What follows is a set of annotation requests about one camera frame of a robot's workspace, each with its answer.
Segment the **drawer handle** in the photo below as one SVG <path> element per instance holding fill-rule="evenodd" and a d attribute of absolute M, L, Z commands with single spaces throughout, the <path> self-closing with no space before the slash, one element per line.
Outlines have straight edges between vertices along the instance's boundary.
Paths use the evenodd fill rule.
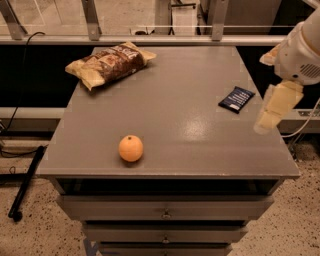
<path fill-rule="evenodd" d="M 170 241 L 169 241 L 169 239 L 168 239 L 167 237 L 164 237 L 163 240 L 162 240 L 162 243 L 163 243 L 163 244 L 169 244 Z"/>
<path fill-rule="evenodd" d="M 166 209 L 166 210 L 164 211 L 164 214 L 162 214 L 161 218 L 162 218 L 163 220 L 170 220 L 170 219 L 171 219 L 171 215 L 170 215 L 168 209 Z"/>

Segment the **speckled floor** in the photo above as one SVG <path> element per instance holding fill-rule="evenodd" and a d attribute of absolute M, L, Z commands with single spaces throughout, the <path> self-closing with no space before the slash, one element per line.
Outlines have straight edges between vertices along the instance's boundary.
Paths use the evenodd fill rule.
<path fill-rule="evenodd" d="M 320 255 L 320 137 L 296 146 L 301 177 L 287 180 L 274 193 L 275 203 L 257 221 L 229 256 Z M 30 158 L 0 159 L 1 173 L 23 167 Z M 58 193 L 44 179 L 33 179 L 21 210 L 23 219 L 7 217 L 17 187 L 0 188 L 0 255 L 86 255 L 81 224 L 70 220 L 56 204 Z"/>

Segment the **table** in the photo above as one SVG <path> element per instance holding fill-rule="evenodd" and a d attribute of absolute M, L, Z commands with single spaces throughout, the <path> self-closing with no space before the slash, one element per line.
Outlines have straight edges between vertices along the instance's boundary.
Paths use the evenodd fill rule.
<path fill-rule="evenodd" d="M 78 84 L 37 175 L 104 255 L 227 255 L 297 166 L 277 130 L 253 131 L 262 100 L 235 47 L 144 48 L 145 69 Z M 239 115 L 218 106 L 234 86 L 256 93 Z M 135 163 L 118 154 L 128 134 Z"/>

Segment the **orange fruit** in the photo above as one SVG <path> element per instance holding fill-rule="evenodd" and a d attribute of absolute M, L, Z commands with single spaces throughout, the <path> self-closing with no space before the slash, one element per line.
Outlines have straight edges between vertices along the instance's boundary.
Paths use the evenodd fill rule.
<path fill-rule="evenodd" d="M 128 162 L 139 160 L 143 154 L 142 141 L 134 135 L 125 136 L 119 143 L 119 154 Z"/>

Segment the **drawer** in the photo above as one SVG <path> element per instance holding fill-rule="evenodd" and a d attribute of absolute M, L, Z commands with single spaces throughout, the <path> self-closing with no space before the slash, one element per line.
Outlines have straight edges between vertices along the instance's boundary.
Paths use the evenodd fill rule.
<path fill-rule="evenodd" d="M 166 222 L 137 225 L 135 222 L 84 225 L 91 241 L 109 243 L 235 243 L 246 233 L 246 227 L 211 226 L 208 222 Z"/>
<path fill-rule="evenodd" d="M 146 244 L 99 244 L 104 256 L 225 256 L 232 250 L 231 245 L 167 245 Z"/>
<path fill-rule="evenodd" d="M 97 197 L 60 196 L 58 204 L 75 220 L 254 220 L 272 196 Z"/>

